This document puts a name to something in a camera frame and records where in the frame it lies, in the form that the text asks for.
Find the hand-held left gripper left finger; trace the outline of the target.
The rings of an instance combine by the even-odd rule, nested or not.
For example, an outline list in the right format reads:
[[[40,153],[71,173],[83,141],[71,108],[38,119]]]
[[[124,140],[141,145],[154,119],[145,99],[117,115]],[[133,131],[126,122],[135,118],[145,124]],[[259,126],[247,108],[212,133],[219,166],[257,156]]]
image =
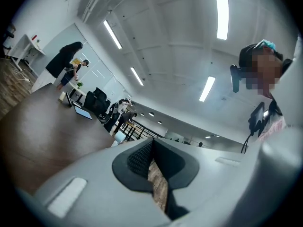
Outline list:
[[[171,223],[152,194],[132,191],[114,175],[112,163],[126,150],[151,142],[136,140],[90,153],[50,177],[35,199],[72,227],[162,227]]]

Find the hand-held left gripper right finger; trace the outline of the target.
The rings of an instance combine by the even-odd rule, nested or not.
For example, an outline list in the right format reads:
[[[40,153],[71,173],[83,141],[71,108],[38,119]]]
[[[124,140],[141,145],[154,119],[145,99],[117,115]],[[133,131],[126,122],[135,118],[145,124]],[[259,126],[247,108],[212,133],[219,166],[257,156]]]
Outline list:
[[[225,187],[243,155],[154,139],[153,158],[167,182],[165,214],[176,220]]]

